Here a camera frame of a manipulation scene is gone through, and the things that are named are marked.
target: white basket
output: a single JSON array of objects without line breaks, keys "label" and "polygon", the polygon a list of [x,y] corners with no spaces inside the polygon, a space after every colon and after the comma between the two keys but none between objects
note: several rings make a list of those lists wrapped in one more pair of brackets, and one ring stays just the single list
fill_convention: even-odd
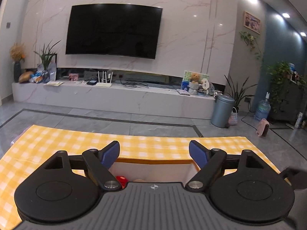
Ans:
[{"label": "white basket", "polygon": [[237,109],[235,107],[233,107],[235,109],[235,113],[233,111],[231,111],[230,117],[228,119],[228,123],[230,125],[235,125],[238,123],[238,113],[237,113]]}]

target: gray trash bin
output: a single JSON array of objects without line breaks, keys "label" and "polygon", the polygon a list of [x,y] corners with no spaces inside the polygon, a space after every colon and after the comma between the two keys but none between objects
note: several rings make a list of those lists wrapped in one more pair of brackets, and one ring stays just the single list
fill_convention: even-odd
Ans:
[{"label": "gray trash bin", "polygon": [[215,99],[215,106],[211,118],[211,123],[217,127],[225,128],[233,106],[233,98],[227,97],[225,95],[217,96]]}]

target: gray tile floor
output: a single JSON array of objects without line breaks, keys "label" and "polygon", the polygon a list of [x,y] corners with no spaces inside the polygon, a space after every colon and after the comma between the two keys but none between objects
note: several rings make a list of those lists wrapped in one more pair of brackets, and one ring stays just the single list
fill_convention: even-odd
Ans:
[{"label": "gray tile floor", "polygon": [[[244,121],[257,125],[252,117],[245,117]],[[221,129],[213,126],[210,120],[93,111],[13,101],[0,106],[0,157],[10,148],[11,141],[33,124],[133,136],[245,136],[279,170],[289,166],[307,170],[307,132],[292,130],[284,124],[271,125],[273,130],[269,130],[263,138],[257,135],[253,127],[242,121],[228,129]]]}]

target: red object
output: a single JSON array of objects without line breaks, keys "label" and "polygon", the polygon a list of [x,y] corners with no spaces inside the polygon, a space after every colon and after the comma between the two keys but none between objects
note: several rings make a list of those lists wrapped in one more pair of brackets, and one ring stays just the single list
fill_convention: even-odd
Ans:
[{"label": "red object", "polygon": [[120,182],[122,185],[122,188],[126,187],[126,184],[128,182],[128,179],[124,176],[117,176],[116,179]]}]

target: black tv screen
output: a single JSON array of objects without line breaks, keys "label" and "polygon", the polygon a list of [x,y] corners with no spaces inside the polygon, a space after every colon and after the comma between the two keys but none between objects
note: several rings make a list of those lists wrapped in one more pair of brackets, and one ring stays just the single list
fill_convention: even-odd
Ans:
[{"label": "black tv screen", "polygon": [[72,7],[66,54],[109,54],[155,59],[162,8],[132,4]]}]

